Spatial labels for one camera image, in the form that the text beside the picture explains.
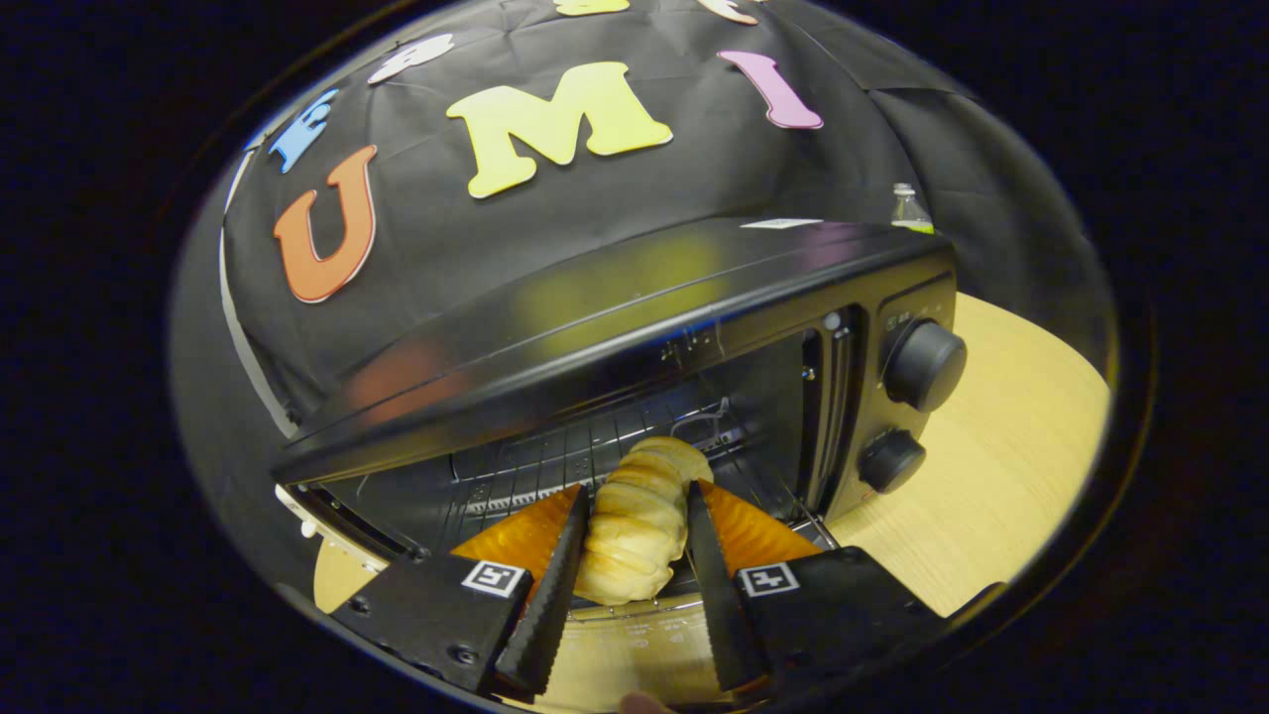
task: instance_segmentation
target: black background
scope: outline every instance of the black background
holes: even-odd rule
[[[1250,4],[858,5],[1049,161],[1113,271],[1148,287],[1162,382],[1140,477],[1068,578],[987,648],[840,706],[1263,708],[1263,378],[1237,344],[1264,331],[1265,23]],[[8,710],[444,709],[255,580],[198,502],[164,387],[166,191],[232,108],[373,8],[6,13]]]

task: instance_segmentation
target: yellow letter m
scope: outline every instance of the yellow letter m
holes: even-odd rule
[[[674,138],[670,127],[654,120],[631,91],[627,68],[621,62],[572,67],[560,77],[549,101],[510,86],[495,86],[456,101],[445,115],[467,122],[476,155],[476,176],[467,190],[486,198],[533,178],[538,165],[515,153],[511,134],[561,166],[572,162],[582,114],[591,129],[586,148],[602,156]]]

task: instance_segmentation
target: blue letter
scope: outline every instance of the blue letter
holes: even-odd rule
[[[273,142],[273,147],[269,148],[269,153],[277,151],[282,153],[282,172],[291,170],[291,166],[296,165],[299,156],[308,148],[321,132],[326,128],[326,114],[330,113],[330,98],[338,93],[338,89],[331,89],[317,98],[294,122],[287,127],[287,131],[282,132],[278,141]]]

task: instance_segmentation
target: pink letter i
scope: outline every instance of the pink letter i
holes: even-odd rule
[[[720,57],[733,62],[754,82],[759,94],[766,100],[766,118],[773,124],[784,128],[820,128],[824,119],[798,99],[797,93],[775,71],[775,60],[754,52],[723,49]]]

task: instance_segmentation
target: control panel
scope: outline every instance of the control panel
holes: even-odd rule
[[[956,282],[943,274],[882,301],[867,340],[855,444],[835,502],[844,511],[892,493],[925,462],[921,432],[952,396],[967,347],[953,331]]]

